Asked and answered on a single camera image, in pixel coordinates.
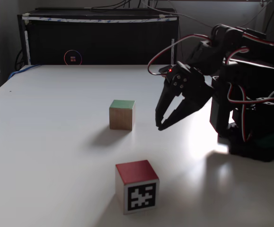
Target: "robotic arm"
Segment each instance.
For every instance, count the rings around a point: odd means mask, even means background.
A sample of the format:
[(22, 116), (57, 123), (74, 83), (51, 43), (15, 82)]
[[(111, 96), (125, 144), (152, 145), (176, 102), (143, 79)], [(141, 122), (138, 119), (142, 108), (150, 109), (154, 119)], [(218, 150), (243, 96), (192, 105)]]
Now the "robotic arm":
[[(177, 62), (160, 73), (165, 76), (156, 108), (160, 131), (200, 110), (212, 97), (210, 122), (219, 142), (229, 145), (231, 154), (274, 160), (274, 43), (266, 41), (265, 34), (217, 25), (186, 64)], [(212, 87), (204, 75), (212, 76)], [(173, 98), (180, 94), (185, 99), (162, 123)], [(231, 111), (235, 122), (229, 124)]]

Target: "black cable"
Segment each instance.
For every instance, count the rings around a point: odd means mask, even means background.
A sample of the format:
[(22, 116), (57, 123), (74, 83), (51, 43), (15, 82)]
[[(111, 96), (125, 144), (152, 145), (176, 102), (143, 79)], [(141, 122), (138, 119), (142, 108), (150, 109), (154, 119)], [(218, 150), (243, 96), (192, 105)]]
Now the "black cable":
[(274, 10), (273, 10), (273, 12), (272, 12), (272, 14), (271, 14), (268, 22), (267, 22), (267, 25), (266, 25), (266, 28), (265, 28), (265, 31), (264, 31), (265, 34), (266, 34), (267, 30), (268, 30), (269, 23), (270, 23), (271, 19), (273, 18), (273, 16), (274, 16)]
[(129, 3), (130, 1), (132, 1), (132, 0), (124, 0), (124, 1), (121, 1), (121, 2), (125, 2), (125, 3), (123, 3), (123, 4), (121, 4), (120, 6), (117, 6), (117, 7), (115, 7), (115, 8), (107, 9), (107, 10), (105, 10), (105, 11), (94, 11), (93, 8), (102, 8), (102, 7), (109, 7), (109, 6), (92, 7), (92, 8), (90, 8), (90, 11), (98, 12), (98, 13), (108, 12), (108, 11), (110, 11), (110, 10), (117, 9), (117, 8), (119, 8), (119, 7), (123, 6), (123, 5), (125, 5), (126, 3)]
[(20, 54), (22, 53), (22, 49), (19, 51), (19, 53), (18, 53), (18, 55), (17, 55), (17, 57), (16, 57), (16, 61), (15, 61), (15, 71), (18, 71), (17, 70), (17, 62), (18, 62), (18, 59), (19, 59), (19, 56), (20, 56)]
[(117, 3), (117, 4), (110, 5), (110, 6), (97, 6), (97, 7), (92, 7), (92, 8), (90, 8), (90, 11), (92, 11), (93, 8), (106, 8), (106, 7), (116, 6), (116, 5), (119, 5), (120, 3), (125, 2), (125, 1), (126, 1), (126, 0), (123, 0), (123, 1), (121, 1), (121, 2), (119, 2), (119, 3)]

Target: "cable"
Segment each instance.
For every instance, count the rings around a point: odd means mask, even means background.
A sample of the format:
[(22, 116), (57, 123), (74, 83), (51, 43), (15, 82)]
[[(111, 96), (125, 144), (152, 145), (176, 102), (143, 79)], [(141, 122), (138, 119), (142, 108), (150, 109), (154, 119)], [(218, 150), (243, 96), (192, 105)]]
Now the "cable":
[(170, 49), (171, 47), (177, 45), (178, 43), (182, 42), (183, 40), (186, 40), (188, 38), (191, 38), (191, 37), (197, 37), (197, 38), (202, 38), (202, 39), (206, 39), (208, 40), (209, 42), (211, 42), (211, 39), (205, 35), (198, 35), (198, 34), (192, 34), (192, 35), (187, 35), (181, 39), (179, 39), (177, 42), (175, 42), (174, 44), (168, 46), (167, 48), (165, 48), (164, 50), (160, 51), (156, 56), (154, 56), (151, 61), (148, 63), (147, 65), (147, 70), (148, 72), (151, 74), (151, 75), (159, 75), (159, 76), (162, 76), (162, 75), (166, 75), (166, 74), (156, 74), (156, 73), (152, 73), (150, 71), (150, 65), (161, 55), (163, 54), (165, 51), (167, 51), (168, 49)]
[[(174, 9), (174, 11), (177, 13), (177, 9), (176, 7), (174, 6), (174, 4), (170, 1), (170, 0), (167, 0), (170, 4), (171, 4), (171, 7)], [(181, 27), (180, 27), (180, 19), (179, 19), (179, 36), (180, 36), (180, 39), (182, 38), (182, 34), (181, 34)], [(184, 56), (183, 56), (183, 43), (181, 42), (181, 55), (182, 55), (182, 61), (184, 61)]]
[(250, 35), (250, 34), (243, 34), (243, 37), (245, 37), (247, 39), (251, 39), (251, 40), (259, 42), (259, 43), (262, 43), (262, 44), (268, 44), (268, 45), (274, 46), (274, 42), (259, 39), (259, 38), (255, 37), (253, 35)]
[(268, 22), (267, 22), (267, 25), (266, 25), (266, 28), (265, 28), (265, 31), (264, 31), (265, 34), (266, 34), (267, 30), (268, 30), (269, 23), (270, 23), (271, 19), (273, 18), (273, 16), (274, 16), (274, 10), (273, 10), (273, 13), (271, 14)]
[(258, 12), (258, 14), (257, 15), (255, 15), (250, 21), (248, 21), (246, 24), (243, 24), (243, 25), (241, 25), (240, 27), (244, 27), (244, 26), (246, 26), (246, 25), (248, 25), (250, 22), (252, 22), (265, 8), (266, 8), (266, 6), (270, 3), (270, 2), (272, 2), (272, 0), (270, 0), (265, 6), (263, 6), (263, 8), (260, 10), (260, 12)]
[(167, 13), (167, 14), (175, 14), (175, 15), (184, 16), (184, 17), (187, 17), (187, 18), (189, 18), (189, 19), (191, 19), (191, 20), (194, 20), (194, 21), (196, 21), (196, 22), (198, 22), (198, 23), (200, 23), (200, 24), (202, 24), (202, 25), (204, 25), (204, 26), (213, 28), (212, 26), (207, 25), (207, 24), (205, 24), (204, 22), (201, 22), (201, 21), (199, 21), (199, 20), (197, 20), (197, 19), (195, 19), (195, 18), (193, 18), (193, 17), (190, 17), (190, 16), (188, 16), (188, 15), (185, 15), (185, 14), (182, 14), (182, 13), (173, 13), (173, 12), (167, 12), (167, 11), (162, 11), (162, 10), (159, 10), (159, 9), (155, 9), (155, 8), (153, 8), (153, 7), (150, 7), (149, 5), (146, 5), (146, 3), (145, 3), (144, 0), (142, 0), (142, 3), (143, 3), (145, 6), (147, 6), (148, 8), (153, 9), (153, 10), (155, 10), (155, 11), (162, 12), (162, 13)]
[(225, 64), (228, 65), (229, 64), (229, 61), (230, 59), (237, 53), (247, 53), (249, 51), (249, 48), (247, 47), (241, 47), (239, 49), (237, 49), (236, 51), (234, 51), (233, 53), (231, 53), (228, 58), (226, 59), (225, 61)]
[(18, 59), (19, 59), (19, 56), (20, 54), (22, 53), (22, 49), (19, 51), (19, 53), (17, 54), (17, 57), (16, 57), (16, 60), (15, 60), (15, 70), (17, 71), (17, 65), (18, 65)]
[(94, 8), (106, 8), (106, 7), (116, 6), (116, 5), (121, 4), (122, 2), (126, 2), (126, 0), (123, 0), (123, 1), (121, 1), (121, 2), (119, 2), (119, 3), (117, 3), (117, 4), (114, 4), (114, 5), (92, 7), (92, 8), (90, 8), (90, 11), (92, 11), (92, 9), (94, 9)]
[[(241, 92), (242, 92), (242, 95), (243, 95), (243, 101), (246, 101), (246, 92), (245, 92), (245, 90), (240, 85), (239, 85), (239, 88), (241, 89)], [(242, 125), (242, 138), (243, 138), (244, 142), (247, 142), (249, 140), (249, 138), (250, 138), (250, 134), (246, 138), (245, 111), (246, 111), (246, 105), (243, 104), (243, 106), (242, 106), (242, 121), (241, 121), (241, 125)]]
[(227, 99), (231, 103), (235, 103), (235, 104), (258, 104), (258, 103), (266, 103), (266, 102), (274, 101), (274, 97), (273, 98), (262, 98), (261, 100), (256, 100), (256, 101), (233, 100), (233, 99), (230, 98), (231, 91), (232, 91), (232, 84), (231, 83), (229, 83), (229, 84), (230, 84), (230, 89), (229, 89), (228, 94), (227, 94)]
[(20, 71), (17, 71), (17, 72), (13, 72), (13, 73), (10, 74), (8, 80), (11, 79), (15, 74), (18, 74), (18, 73), (21, 73), (21, 72), (28, 71), (28, 70), (30, 70), (30, 69), (32, 69), (32, 68), (34, 68), (34, 67), (37, 67), (37, 66), (40, 66), (40, 65), (32, 65), (32, 66), (30, 66), (30, 67), (27, 67), (26, 69), (23, 69), (23, 70), (20, 70)]

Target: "red cable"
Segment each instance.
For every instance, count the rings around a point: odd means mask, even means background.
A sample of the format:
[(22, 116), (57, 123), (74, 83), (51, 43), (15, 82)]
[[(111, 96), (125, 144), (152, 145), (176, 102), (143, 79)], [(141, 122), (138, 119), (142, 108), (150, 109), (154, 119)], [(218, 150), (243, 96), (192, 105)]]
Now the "red cable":
[(168, 46), (168, 47), (165, 48), (164, 50), (160, 51), (156, 56), (154, 56), (154, 57), (150, 60), (150, 62), (148, 63), (148, 65), (147, 65), (147, 70), (148, 70), (148, 72), (149, 72), (151, 75), (161, 75), (161, 76), (165, 76), (166, 74), (162, 74), (162, 73), (161, 73), (161, 74), (156, 74), (156, 73), (151, 72), (151, 71), (150, 71), (150, 65), (151, 65), (151, 64), (152, 64), (160, 55), (162, 55), (164, 52), (166, 52), (167, 50), (169, 50), (171, 47), (177, 45), (178, 43), (180, 43), (180, 42), (182, 42), (183, 40), (188, 39), (188, 38), (190, 38), (190, 37), (203, 38), (203, 39), (206, 39), (206, 40), (212, 42), (212, 40), (211, 40), (209, 37), (207, 37), (206, 35), (199, 35), (199, 34), (187, 35), (187, 36), (185, 36), (185, 37), (179, 39), (179, 40), (178, 40), (177, 42), (175, 42), (174, 44)]
[(248, 39), (254, 40), (254, 41), (259, 42), (259, 43), (263, 43), (263, 44), (268, 44), (268, 45), (274, 46), (274, 42), (266, 41), (266, 40), (260, 39), (258, 37), (255, 37), (253, 35), (243, 34), (243, 37), (246, 37)]

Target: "white table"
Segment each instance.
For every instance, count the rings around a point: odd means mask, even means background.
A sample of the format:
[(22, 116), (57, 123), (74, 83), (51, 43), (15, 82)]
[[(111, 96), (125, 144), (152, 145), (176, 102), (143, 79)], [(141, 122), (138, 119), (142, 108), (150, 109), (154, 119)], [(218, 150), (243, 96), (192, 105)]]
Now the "white table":
[[(162, 88), (145, 66), (42, 66), (4, 84), (0, 227), (274, 227), (274, 162), (214, 152), (210, 102), (158, 131)], [(132, 132), (109, 130), (114, 99), (136, 101)], [(159, 208), (124, 216), (115, 164), (144, 159)]]

